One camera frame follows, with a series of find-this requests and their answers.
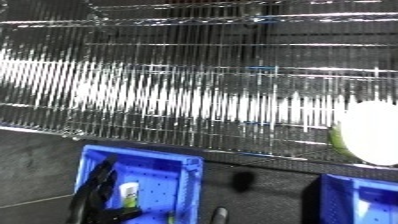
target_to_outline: blue plastic bin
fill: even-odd
[[[322,176],[321,223],[398,223],[398,183]]]
[[[144,214],[127,224],[168,224],[173,214],[176,224],[195,224],[199,207],[203,159],[137,149],[87,145],[83,150],[75,191],[90,171],[109,155],[116,154],[114,169],[118,179],[107,206],[122,207],[119,186],[138,182],[138,205]]]

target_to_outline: dark floor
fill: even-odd
[[[99,144],[58,136],[0,131],[0,223],[64,223],[81,149],[88,143]],[[394,172],[357,168],[286,162],[283,164],[286,171],[283,171],[271,166],[232,166],[231,163],[219,163],[208,158],[199,223],[209,223],[212,211],[218,206],[229,209],[230,224],[318,223],[316,171],[398,179]],[[312,171],[288,171],[297,171],[299,167],[311,167]]]

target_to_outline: yellow-green object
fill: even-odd
[[[129,195],[123,200],[123,207],[135,208],[138,206],[137,196]]]
[[[174,212],[169,212],[167,216],[167,224],[174,224],[176,221]]]
[[[336,150],[338,153],[349,156],[349,157],[355,157],[354,154],[352,154],[346,147],[344,143],[343,136],[341,135],[341,128],[340,125],[335,125],[332,127],[329,131],[329,139],[330,143],[332,144],[334,150]]]

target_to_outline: blue tray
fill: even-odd
[[[127,224],[168,224],[171,214],[175,224],[197,223],[203,160],[200,157],[87,145],[80,160],[75,191],[90,171],[111,154],[117,155],[114,169],[118,179],[107,206],[122,206],[119,186],[138,182],[138,205],[144,215]]]
[[[398,223],[398,183],[323,175],[321,192],[322,223]]]

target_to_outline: wire shelf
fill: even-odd
[[[328,128],[397,100],[393,0],[73,4],[0,23],[4,127],[360,163]]]

